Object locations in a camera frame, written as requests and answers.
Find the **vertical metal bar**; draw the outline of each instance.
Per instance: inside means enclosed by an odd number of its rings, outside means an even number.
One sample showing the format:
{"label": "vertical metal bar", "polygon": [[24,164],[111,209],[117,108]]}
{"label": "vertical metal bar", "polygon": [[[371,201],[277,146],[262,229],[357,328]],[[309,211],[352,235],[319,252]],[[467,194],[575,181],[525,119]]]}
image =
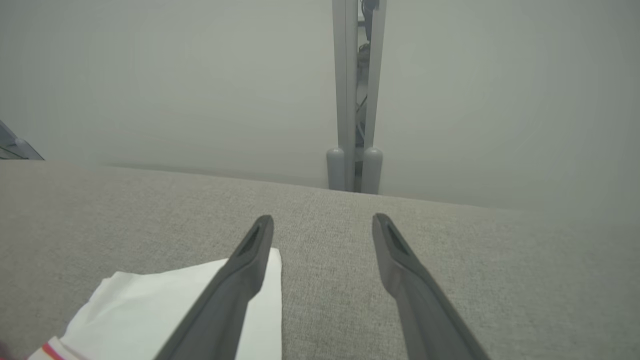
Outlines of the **vertical metal bar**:
{"label": "vertical metal bar", "polygon": [[353,191],[356,146],[358,0],[333,0],[332,6],[338,146],[344,152],[346,190]]}
{"label": "vertical metal bar", "polygon": [[369,55],[369,86],[367,89],[367,117],[362,159],[362,192],[378,193],[382,173],[382,151],[373,146],[378,112],[378,90],[380,89],[380,67],[382,65],[382,43],[385,36],[387,0],[380,0],[373,10],[371,25],[371,51]]}
{"label": "vertical metal bar", "polygon": [[369,57],[369,86],[367,89],[367,117],[364,137],[364,149],[373,146],[373,135],[376,129],[376,112],[378,111],[378,89],[380,88],[380,67],[382,64],[382,43],[385,37],[385,17],[387,0],[380,0],[373,10],[371,26],[371,52]]}

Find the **gray wall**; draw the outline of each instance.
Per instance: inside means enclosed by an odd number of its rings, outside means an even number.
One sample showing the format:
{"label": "gray wall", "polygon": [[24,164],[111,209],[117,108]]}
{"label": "gray wall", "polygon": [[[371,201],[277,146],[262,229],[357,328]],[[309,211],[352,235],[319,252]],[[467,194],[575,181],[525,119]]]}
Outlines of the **gray wall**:
{"label": "gray wall", "polygon": [[640,2],[388,1],[380,193],[640,220]]}
{"label": "gray wall", "polygon": [[326,187],[330,1],[0,1],[0,119],[47,160]]}

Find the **white paper napkin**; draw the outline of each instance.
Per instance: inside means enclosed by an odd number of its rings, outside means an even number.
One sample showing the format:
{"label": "white paper napkin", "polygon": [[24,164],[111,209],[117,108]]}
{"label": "white paper napkin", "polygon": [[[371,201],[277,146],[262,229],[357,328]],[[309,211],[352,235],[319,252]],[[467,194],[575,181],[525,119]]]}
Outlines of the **white paper napkin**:
{"label": "white paper napkin", "polygon": [[[60,339],[87,360],[153,360],[227,260],[161,274],[117,272],[93,292]],[[236,359],[282,358],[282,261],[271,249],[260,292],[249,302]]]}

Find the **gray fabric surface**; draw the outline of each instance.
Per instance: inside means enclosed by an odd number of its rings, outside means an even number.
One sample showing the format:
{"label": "gray fabric surface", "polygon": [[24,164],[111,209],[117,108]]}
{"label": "gray fabric surface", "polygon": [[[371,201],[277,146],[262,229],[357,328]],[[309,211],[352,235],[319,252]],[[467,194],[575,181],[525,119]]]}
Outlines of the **gray fabric surface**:
{"label": "gray fabric surface", "polygon": [[388,214],[494,360],[640,358],[640,229],[123,168],[0,161],[0,341],[61,336],[100,280],[227,257],[272,214],[285,359],[406,359],[371,217]]}

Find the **red stripe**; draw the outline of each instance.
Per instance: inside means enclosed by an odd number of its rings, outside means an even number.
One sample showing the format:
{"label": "red stripe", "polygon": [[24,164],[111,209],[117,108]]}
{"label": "red stripe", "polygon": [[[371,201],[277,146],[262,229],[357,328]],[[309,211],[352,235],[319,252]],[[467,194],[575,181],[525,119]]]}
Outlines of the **red stripe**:
{"label": "red stripe", "polygon": [[45,354],[47,354],[53,360],[64,360],[64,358],[58,355],[58,353],[53,350],[53,348],[51,348],[51,345],[49,345],[49,343],[42,345],[42,351],[44,351]]}

